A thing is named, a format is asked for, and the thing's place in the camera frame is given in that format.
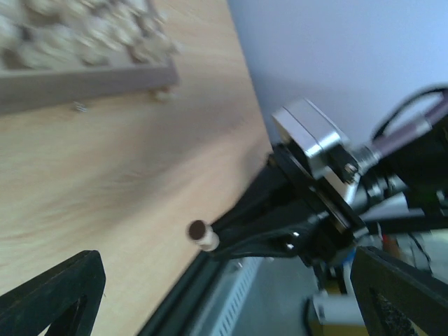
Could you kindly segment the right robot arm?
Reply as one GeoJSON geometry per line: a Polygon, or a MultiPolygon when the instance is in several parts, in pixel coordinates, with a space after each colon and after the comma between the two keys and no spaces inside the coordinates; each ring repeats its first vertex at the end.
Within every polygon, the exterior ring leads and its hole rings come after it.
{"type": "Polygon", "coordinates": [[[235,206],[215,221],[219,260],[299,257],[341,261],[366,235],[447,227],[447,89],[393,132],[352,147],[308,99],[273,115],[281,136],[235,206]]]}

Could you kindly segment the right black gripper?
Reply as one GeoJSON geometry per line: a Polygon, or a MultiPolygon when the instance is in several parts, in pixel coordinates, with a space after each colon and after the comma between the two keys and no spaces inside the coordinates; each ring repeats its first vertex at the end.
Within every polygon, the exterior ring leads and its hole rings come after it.
{"type": "Polygon", "coordinates": [[[363,220],[322,178],[314,180],[284,146],[237,203],[215,222],[216,260],[293,258],[306,265],[339,265],[354,249],[363,220]]]}

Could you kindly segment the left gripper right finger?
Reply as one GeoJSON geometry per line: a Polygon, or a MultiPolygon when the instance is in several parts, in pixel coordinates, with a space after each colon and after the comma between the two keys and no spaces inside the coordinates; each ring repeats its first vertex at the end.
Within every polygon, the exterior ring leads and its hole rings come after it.
{"type": "Polygon", "coordinates": [[[447,284],[380,251],[360,247],[351,282],[369,335],[447,334],[447,284]]]}

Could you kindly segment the light chess piece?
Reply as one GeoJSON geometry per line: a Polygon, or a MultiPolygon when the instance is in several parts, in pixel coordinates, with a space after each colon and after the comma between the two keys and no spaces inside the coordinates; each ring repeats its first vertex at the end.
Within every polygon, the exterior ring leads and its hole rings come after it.
{"type": "Polygon", "coordinates": [[[213,228],[203,220],[194,220],[189,224],[187,236],[206,252],[214,251],[220,243],[220,239],[213,228]]]}

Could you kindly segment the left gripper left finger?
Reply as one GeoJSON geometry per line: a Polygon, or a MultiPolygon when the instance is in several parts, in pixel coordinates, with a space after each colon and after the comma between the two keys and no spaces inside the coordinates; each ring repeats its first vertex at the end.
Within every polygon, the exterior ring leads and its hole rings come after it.
{"type": "Polygon", "coordinates": [[[90,335],[106,275],[98,251],[81,251],[1,296],[2,335],[90,335]]]}

